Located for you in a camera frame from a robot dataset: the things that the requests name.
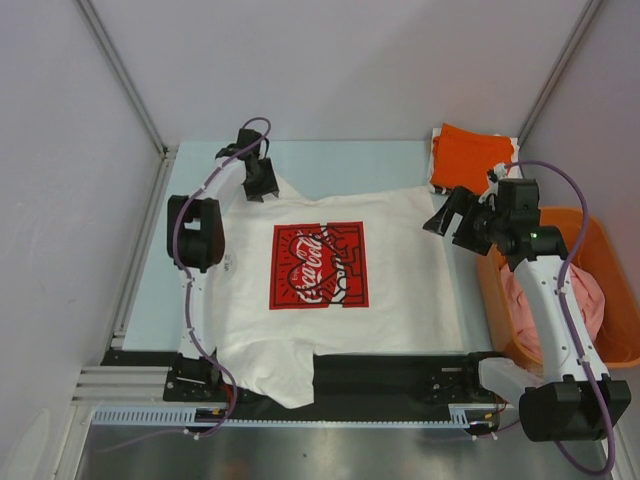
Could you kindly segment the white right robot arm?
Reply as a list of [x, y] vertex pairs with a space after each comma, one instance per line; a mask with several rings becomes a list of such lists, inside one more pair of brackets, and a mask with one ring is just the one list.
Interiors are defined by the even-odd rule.
[[534, 442], [612, 439], [631, 392], [612, 379], [589, 337], [564, 237], [541, 222], [537, 182], [502, 179], [487, 195], [457, 186], [423, 228], [442, 236], [454, 216], [461, 218], [454, 245], [505, 258], [527, 298], [542, 354], [541, 375], [504, 356], [480, 358], [461, 376], [463, 393], [473, 401], [493, 393], [506, 400]]

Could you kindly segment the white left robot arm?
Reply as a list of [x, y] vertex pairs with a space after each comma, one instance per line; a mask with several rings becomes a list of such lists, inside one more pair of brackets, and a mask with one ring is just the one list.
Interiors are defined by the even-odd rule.
[[215, 155], [211, 173], [195, 192], [167, 201], [167, 253], [180, 271], [184, 296], [176, 366], [188, 374], [187, 389], [202, 400], [214, 397], [221, 387], [213, 328], [208, 324], [208, 294], [214, 267], [225, 254], [222, 207], [238, 192], [250, 202], [279, 195], [268, 157], [270, 130], [266, 118], [249, 119], [236, 140]]

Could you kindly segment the white t-shirt red graphic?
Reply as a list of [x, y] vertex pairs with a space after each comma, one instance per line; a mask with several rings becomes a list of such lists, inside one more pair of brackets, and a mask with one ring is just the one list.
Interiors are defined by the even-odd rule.
[[317, 356], [461, 351], [443, 241], [424, 229], [434, 212], [424, 187], [234, 200], [211, 289], [228, 376], [293, 409], [314, 400]]

